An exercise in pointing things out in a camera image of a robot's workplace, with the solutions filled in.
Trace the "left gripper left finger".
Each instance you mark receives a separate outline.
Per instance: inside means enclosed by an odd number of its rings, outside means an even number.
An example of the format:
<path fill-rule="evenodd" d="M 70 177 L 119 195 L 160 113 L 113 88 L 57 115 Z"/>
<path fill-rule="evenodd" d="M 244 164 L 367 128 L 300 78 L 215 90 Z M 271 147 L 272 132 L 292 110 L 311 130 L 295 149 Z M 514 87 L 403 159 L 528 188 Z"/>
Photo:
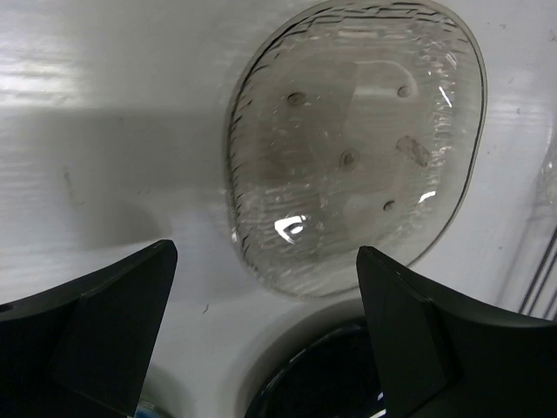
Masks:
<path fill-rule="evenodd" d="M 1 305 L 3 417 L 132 417 L 178 263 L 169 239 Z"/>

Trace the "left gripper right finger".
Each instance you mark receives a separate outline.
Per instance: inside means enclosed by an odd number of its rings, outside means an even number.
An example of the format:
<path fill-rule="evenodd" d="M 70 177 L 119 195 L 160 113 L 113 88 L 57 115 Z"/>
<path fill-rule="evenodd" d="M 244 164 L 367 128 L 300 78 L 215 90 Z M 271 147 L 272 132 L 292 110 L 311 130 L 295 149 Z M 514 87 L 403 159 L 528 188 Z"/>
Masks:
<path fill-rule="evenodd" d="M 373 247 L 356 267 L 388 416 L 555 416 L 554 322 L 475 300 Z"/>

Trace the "clear square glass plate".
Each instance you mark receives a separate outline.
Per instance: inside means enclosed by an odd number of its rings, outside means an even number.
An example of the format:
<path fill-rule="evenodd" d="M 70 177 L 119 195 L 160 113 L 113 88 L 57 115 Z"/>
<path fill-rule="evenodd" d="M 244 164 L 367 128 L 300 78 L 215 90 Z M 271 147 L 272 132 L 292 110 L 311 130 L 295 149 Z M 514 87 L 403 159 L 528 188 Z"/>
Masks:
<path fill-rule="evenodd" d="M 466 196 L 487 75 L 438 1 L 325 1 L 285 21 L 236 83 L 224 132 L 232 240 L 267 289 L 352 291 L 358 250 L 423 259 Z"/>

